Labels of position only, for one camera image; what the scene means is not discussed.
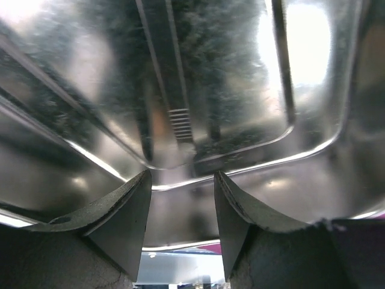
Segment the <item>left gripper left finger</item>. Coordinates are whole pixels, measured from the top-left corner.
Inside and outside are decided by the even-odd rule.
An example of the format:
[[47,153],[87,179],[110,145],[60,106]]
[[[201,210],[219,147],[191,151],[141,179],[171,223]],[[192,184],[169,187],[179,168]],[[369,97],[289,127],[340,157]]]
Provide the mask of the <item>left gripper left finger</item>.
[[1,287],[131,288],[151,196],[152,176],[145,170],[48,223],[1,226]]

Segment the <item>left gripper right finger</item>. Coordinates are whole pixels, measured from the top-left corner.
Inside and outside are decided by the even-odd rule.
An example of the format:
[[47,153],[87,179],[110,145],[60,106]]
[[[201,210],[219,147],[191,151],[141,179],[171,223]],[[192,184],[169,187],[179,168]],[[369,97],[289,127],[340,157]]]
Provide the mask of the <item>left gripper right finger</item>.
[[214,175],[224,275],[232,288],[383,288],[384,228],[304,223]]

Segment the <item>steel instrument tray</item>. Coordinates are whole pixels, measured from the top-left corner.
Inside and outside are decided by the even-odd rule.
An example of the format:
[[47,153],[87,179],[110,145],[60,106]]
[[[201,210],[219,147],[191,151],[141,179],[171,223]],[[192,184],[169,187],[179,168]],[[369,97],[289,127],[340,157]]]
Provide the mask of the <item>steel instrument tray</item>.
[[145,250],[217,239],[217,171],[307,223],[383,212],[384,2],[2,1],[1,205],[144,170]]

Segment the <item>purple cloth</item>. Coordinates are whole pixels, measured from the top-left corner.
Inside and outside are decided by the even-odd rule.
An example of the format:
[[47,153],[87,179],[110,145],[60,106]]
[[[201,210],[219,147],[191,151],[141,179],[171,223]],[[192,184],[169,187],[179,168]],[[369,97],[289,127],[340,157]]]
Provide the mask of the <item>purple cloth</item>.
[[335,219],[331,222],[331,227],[340,232],[363,228],[384,228],[384,210],[363,213],[349,219]]

